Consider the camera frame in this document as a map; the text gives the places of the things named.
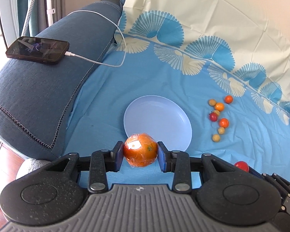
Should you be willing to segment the plastic-wrapped orange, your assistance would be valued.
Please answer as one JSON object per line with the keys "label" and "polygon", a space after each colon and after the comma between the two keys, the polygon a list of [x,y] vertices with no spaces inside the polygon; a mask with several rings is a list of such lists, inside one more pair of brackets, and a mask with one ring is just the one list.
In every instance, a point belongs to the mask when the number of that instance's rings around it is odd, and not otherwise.
{"label": "plastic-wrapped orange", "polygon": [[145,167],[155,162],[158,144],[146,133],[133,134],[124,143],[124,157],[133,167]]}

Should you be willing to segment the tan longan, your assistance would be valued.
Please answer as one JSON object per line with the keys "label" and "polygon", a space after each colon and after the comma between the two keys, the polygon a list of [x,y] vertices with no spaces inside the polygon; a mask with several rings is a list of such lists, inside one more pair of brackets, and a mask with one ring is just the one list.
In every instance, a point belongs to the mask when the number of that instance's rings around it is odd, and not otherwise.
{"label": "tan longan", "polygon": [[223,135],[223,134],[225,133],[225,128],[224,128],[224,127],[219,127],[219,128],[218,128],[218,133],[219,133],[220,135]]}
{"label": "tan longan", "polygon": [[217,114],[217,116],[220,115],[220,111],[218,111],[218,110],[213,110],[213,112],[214,112],[215,114]]}
{"label": "tan longan", "polygon": [[221,136],[219,134],[214,134],[212,136],[212,141],[219,142],[221,140]]}
{"label": "tan longan", "polygon": [[210,99],[210,100],[208,101],[208,104],[209,104],[210,106],[215,106],[215,105],[216,105],[216,101],[215,101],[214,99]]}

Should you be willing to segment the red tomato with stem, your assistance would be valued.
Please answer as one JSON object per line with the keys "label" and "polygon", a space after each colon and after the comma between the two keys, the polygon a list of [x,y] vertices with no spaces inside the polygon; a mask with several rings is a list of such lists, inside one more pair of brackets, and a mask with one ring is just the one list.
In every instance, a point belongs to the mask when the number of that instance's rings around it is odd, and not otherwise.
{"label": "red tomato with stem", "polygon": [[211,112],[208,117],[212,122],[216,122],[218,120],[218,115],[215,112]]}

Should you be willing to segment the small orange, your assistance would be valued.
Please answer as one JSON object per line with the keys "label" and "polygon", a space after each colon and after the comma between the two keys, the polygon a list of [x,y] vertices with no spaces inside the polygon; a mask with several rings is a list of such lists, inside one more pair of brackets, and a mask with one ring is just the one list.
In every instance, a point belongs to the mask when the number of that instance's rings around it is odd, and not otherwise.
{"label": "small orange", "polygon": [[222,112],[225,109],[225,105],[221,102],[218,102],[214,106],[216,111]]}
{"label": "small orange", "polygon": [[226,104],[231,104],[233,102],[233,97],[231,95],[227,95],[225,98],[224,98],[224,102]]}
{"label": "small orange", "polygon": [[229,120],[227,118],[221,118],[219,120],[219,126],[223,128],[228,128],[229,127]]}

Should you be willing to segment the red cherry tomato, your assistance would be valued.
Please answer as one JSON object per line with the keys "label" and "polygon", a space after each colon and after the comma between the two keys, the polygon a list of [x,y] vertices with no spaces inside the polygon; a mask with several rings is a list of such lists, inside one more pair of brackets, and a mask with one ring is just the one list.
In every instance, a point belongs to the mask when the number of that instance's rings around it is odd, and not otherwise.
{"label": "red cherry tomato", "polygon": [[245,161],[238,161],[234,164],[235,167],[245,171],[245,172],[249,172],[250,171],[250,167],[249,165],[245,162]]}

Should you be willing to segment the tan longan top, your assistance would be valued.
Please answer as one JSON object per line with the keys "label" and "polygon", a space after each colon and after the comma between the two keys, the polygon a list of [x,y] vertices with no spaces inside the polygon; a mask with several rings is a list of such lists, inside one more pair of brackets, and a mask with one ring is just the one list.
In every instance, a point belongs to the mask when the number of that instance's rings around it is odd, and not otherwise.
{"label": "tan longan top", "polygon": [[209,104],[210,106],[215,106],[215,105],[216,105],[216,101],[215,101],[214,99],[210,99],[210,100],[208,101],[208,104]]}

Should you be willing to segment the light blue plate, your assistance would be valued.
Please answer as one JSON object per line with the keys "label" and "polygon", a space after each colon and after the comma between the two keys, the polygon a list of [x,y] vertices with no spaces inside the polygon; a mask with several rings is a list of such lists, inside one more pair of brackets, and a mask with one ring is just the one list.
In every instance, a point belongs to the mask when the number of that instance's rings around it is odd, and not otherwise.
{"label": "light blue plate", "polygon": [[124,113],[124,129],[129,137],[146,133],[162,141],[169,150],[185,151],[192,140],[191,122],[179,105],[157,95],[132,101]]}

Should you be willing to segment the tan longan bottom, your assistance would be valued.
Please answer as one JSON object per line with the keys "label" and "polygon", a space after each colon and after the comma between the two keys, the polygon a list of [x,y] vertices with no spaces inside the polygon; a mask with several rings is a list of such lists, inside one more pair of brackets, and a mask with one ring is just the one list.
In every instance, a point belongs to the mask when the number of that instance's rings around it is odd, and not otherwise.
{"label": "tan longan bottom", "polygon": [[219,142],[221,140],[221,136],[219,134],[214,134],[212,136],[212,141]]}

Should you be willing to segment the black smartphone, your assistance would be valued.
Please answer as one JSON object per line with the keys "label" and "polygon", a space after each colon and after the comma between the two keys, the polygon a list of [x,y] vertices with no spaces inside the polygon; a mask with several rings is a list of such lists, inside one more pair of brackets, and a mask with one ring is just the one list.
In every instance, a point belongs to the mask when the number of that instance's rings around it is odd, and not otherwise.
{"label": "black smartphone", "polygon": [[58,64],[68,50],[67,41],[22,36],[9,46],[6,56],[10,59]]}

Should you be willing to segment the blue fan-pattern bed sheet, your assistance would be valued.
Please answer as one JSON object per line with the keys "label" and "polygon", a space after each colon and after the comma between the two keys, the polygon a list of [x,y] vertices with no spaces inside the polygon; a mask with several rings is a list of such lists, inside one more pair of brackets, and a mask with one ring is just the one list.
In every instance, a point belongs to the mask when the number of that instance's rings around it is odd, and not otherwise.
{"label": "blue fan-pattern bed sheet", "polygon": [[[125,140],[128,105],[157,95],[188,116],[191,156],[245,161],[290,181],[290,41],[255,2],[125,0],[105,58],[111,67],[97,68],[80,89],[66,152],[89,156]],[[210,99],[225,105],[216,122]],[[221,118],[229,127],[214,142]]]}

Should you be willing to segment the garment steamer stand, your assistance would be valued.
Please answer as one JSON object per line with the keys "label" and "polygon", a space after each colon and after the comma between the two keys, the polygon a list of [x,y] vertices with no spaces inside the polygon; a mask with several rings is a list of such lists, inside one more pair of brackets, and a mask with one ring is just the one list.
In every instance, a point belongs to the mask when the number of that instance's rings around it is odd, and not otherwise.
{"label": "garment steamer stand", "polygon": [[61,0],[17,0],[20,36],[36,36],[53,25],[61,12]]}

